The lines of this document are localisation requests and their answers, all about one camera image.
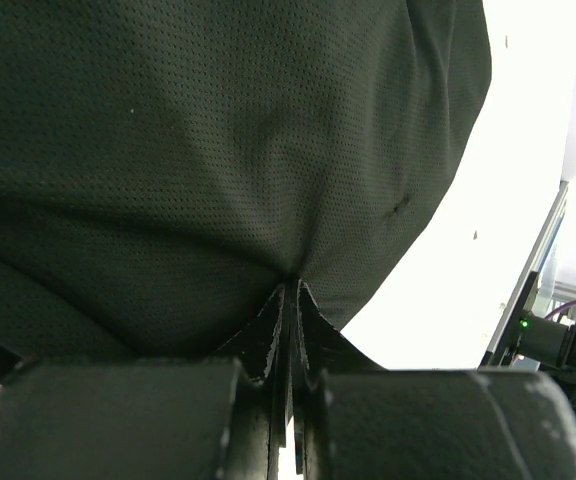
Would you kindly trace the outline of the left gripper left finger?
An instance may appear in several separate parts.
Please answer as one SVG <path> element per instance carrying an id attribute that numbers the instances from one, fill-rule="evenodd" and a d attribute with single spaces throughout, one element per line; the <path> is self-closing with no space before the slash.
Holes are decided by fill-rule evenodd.
<path id="1" fill-rule="evenodd" d="M 53 358 L 0 388 L 0 479 L 274 479 L 286 290 L 197 361 Z"/>

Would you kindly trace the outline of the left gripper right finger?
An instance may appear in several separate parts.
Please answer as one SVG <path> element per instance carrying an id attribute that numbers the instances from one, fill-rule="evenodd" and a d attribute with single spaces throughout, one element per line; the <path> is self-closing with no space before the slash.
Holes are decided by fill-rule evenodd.
<path id="1" fill-rule="evenodd" d="M 306 479 L 576 479 L 576 419 L 547 375 L 388 370 L 290 288 L 295 462 Z"/>

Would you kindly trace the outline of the black t shirt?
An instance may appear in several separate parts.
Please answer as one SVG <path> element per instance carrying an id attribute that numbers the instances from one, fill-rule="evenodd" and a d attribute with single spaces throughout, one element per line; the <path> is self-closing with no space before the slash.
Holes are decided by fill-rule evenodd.
<path id="1" fill-rule="evenodd" d="M 490 82 L 479 1 L 0 1 L 0 380 L 203 356 L 293 277 L 344 327 Z"/>

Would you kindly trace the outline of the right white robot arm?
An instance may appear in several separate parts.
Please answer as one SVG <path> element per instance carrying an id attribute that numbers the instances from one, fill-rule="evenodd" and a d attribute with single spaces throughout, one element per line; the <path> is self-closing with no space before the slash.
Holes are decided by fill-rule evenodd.
<path id="1" fill-rule="evenodd" d="M 509 367 L 519 356 L 537 362 L 537 370 L 563 390 L 576 416 L 576 320 L 568 326 L 551 314 L 536 315 L 537 284 L 538 273 L 533 271 L 511 302 L 500 336 L 486 350 L 480 365 Z"/>

